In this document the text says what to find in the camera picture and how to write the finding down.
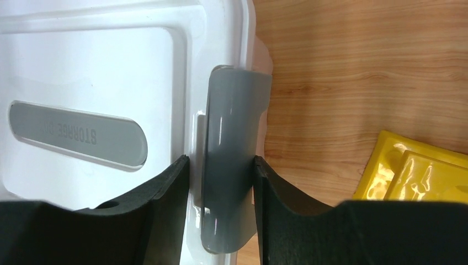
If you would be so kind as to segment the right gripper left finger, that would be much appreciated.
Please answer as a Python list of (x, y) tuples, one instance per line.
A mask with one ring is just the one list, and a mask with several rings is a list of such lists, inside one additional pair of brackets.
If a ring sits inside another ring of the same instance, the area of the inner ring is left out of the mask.
[(189, 193), (185, 155), (94, 209), (1, 202), (2, 264), (178, 264)]

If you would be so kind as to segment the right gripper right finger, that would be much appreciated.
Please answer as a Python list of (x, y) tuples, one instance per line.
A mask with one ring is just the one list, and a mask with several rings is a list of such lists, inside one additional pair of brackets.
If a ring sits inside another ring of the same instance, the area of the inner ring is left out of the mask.
[(257, 156), (261, 264), (466, 264), (467, 205), (346, 200), (329, 206)]

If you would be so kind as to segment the white plastic lid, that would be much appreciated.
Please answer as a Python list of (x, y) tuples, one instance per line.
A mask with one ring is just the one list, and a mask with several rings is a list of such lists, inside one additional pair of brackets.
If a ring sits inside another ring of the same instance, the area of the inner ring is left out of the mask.
[(94, 209), (190, 161), (180, 262), (201, 243), (211, 74), (251, 70), (252, 1), (2, 1), (1, 202)]

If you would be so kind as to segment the pink plastic bin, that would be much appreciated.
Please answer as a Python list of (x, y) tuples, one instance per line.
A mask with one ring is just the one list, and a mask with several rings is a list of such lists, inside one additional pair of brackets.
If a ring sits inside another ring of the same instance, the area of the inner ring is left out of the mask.
[(253, 164), (264, 155), (273, 60), (256, 38), (251, 70), (221, 67), (209, 80), (201, 184), (201, 243), (222, 264), (235, 264), (256, 233)]

